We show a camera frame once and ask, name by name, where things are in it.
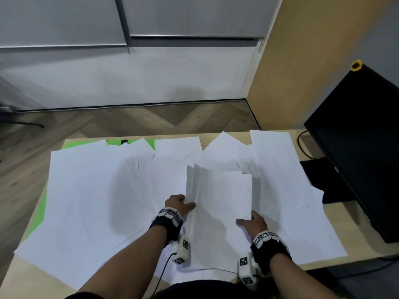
cabinet door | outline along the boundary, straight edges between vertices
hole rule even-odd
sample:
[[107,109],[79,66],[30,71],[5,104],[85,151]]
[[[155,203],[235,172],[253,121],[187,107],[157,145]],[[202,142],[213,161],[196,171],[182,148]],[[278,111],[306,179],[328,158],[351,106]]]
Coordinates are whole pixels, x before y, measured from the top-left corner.
[[115,0],[0,0],[0,48],[126,45]]
[[132,36],[264,37],[278,0],[122,0]]

wrist-mounted tracker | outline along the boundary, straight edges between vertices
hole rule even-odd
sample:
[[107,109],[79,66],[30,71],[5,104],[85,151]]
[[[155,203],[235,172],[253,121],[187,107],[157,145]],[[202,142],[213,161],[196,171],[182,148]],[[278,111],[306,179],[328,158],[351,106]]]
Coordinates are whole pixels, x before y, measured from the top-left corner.
[[251,251],[265,276],[270,272],[270,261],[274,255],[282,253],[292,260],[287,245],[276,233],[269,231],[263,231],[253,239]]
[[177,241],[182,225],[183,220],[179,211],[174,208],[167,207],[159,211],[157,216],[155,216],[154,220],[152,221],[149,229],[151,229],[153,226],[164,226],[167,232],[165,243],[165,246],[167,246],[169,241]]

wooden desk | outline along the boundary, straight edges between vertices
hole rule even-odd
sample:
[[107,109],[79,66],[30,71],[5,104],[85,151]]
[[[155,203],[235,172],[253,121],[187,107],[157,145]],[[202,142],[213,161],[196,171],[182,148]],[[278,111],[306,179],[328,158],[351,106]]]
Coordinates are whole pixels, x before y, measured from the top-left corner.
[[[306,156],[299,150],[297,146],[297,135],[302,130],[285,130],[289,132],[292,138],[292,142],[295,145],[300,160],[307,160]],[[217,137],[217,133],[211,134],[186,134],[186,135],[157,135],[157,136],[146,136],[147,139],[167,139],[167,138],[178,138],[178,137],[190,137],[199,136],[204,149],[209,143]],[[251,136],[249,132],[233,132],[230,135],[234,136],[245,144],[251,144]],[[136,137],[126,137],[126,139],[138,139]],[[108,138],[108,139],[125,139],[120,137]],[[320,151],[317,151],[316,144],[310,140],[310,136],[304,134],[303,148],[305,152],[315,156],[320,156]],[[87,141],[88,139],[73,139],[65,140],[68,141]],[[390,256],[399,253],[399,243],[386,244],[379,234],[371,227],[367,218],[364,216],[361,208],[356,202],[337,202],[334,204],[324,205],[324,211],[330,220],[335,232],[341,240],[345,250],[348,254],[346,257],[336,258],[327,261],[319,261],[304,264],[301,267],[304,270],[311,270],[320,267],[335,266],[344,263],[350,263],[354,261],[367,260],[377,257]],[[25,231],[23,239],[27,236],[27,231],[32,224],[32,218],[28,224],[28,228]],[[15,256],[11,262],[10,268],[4,278],[3,284],[0,288],[0,298],[4,299],[18,299],[18,298],[64,298],[72,294],[74,290],[69,286],[66,286],[61,281],[48,275],[36,266],[33,266],[26,261]]]

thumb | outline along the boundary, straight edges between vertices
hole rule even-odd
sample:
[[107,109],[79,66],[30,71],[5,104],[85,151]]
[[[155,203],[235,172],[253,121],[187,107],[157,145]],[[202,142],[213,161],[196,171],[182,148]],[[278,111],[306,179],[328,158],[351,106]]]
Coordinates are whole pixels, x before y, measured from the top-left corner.
[[235,224],[237,225],[237,226],[243,226],[243,227],[247,227],[247,225],[250,223],[251,221],[247,221],[247,220],[245,220],[245,219],[237,219],[236,221],[235,221]]
[[195,202],[189,202],[185,206],[186,206],[186,211],[188,213],[188,212],[194,210],[196,208],[197,204]]

wooden floor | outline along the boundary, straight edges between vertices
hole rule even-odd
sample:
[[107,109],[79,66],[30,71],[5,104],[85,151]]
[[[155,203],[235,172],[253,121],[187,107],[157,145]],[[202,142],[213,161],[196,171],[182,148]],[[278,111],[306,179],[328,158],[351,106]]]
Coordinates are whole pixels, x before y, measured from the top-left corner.
[[34,126],[0,123],[0,284],[65,138],[234,132],[258,129],[245,102],[172,104],[20,114]]

